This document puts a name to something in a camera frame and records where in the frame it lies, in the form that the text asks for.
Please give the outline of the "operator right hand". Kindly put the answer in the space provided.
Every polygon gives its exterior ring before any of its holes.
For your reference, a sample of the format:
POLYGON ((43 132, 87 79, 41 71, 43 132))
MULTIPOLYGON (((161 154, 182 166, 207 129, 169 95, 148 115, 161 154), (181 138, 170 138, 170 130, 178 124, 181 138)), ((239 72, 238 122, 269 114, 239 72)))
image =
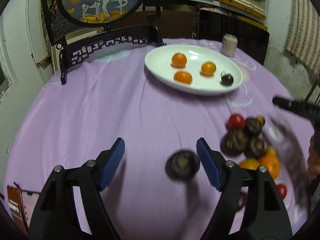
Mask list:
POLYGON ((316 179, 320 174, 320 158, 316 149, 315 137, 310 139, 307 175, 310 179, 316 179))

